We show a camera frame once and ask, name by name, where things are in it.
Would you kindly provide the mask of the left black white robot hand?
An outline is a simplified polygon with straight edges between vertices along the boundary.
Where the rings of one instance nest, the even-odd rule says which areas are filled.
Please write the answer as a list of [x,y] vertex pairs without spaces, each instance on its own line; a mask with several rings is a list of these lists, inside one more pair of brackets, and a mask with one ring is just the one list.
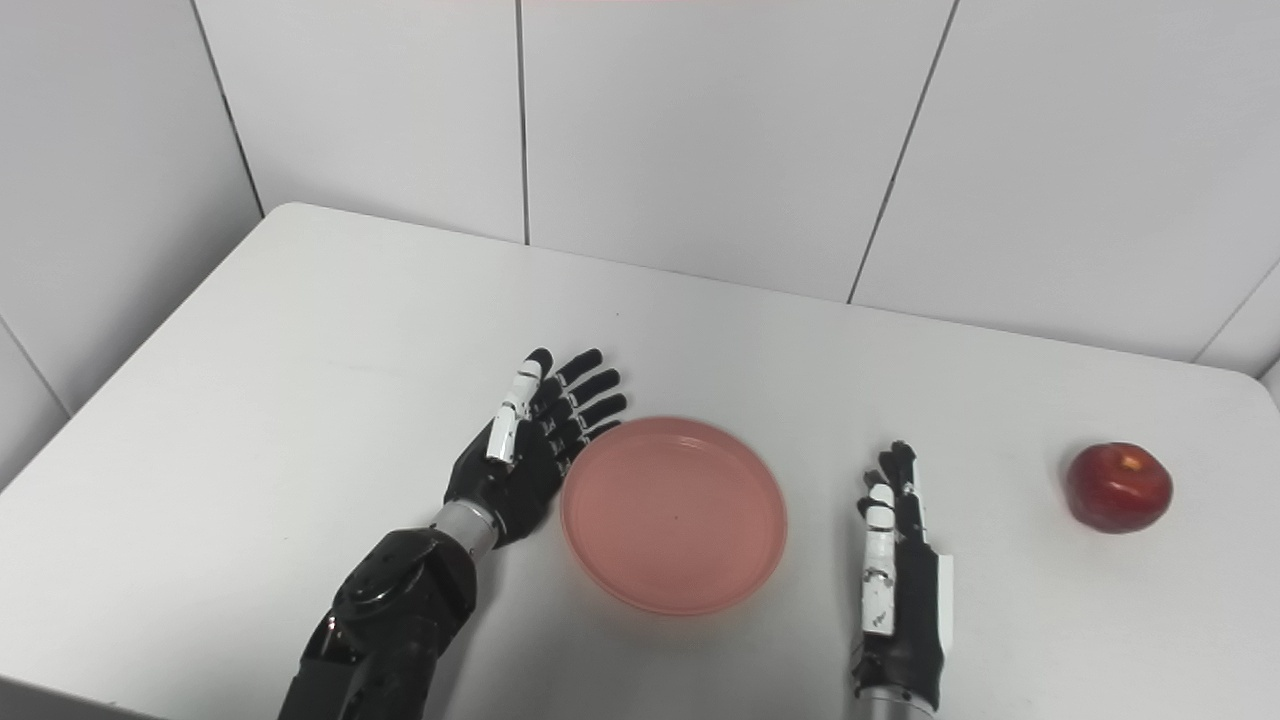
[[492,420],[454,461],[444,502],[492,520],[499,547],[536,530],[581,452],[620,427],[621,374],[588,348],[561,365],[548,348],[520,364]]

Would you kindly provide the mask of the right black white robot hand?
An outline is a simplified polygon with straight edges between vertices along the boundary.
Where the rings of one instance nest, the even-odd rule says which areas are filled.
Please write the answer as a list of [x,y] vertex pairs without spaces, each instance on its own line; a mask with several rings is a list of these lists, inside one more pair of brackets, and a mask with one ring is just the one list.
[[933,719],[954,638],[954,560],[925,529],[916,454],[897,439],[864,474],[851,719]]

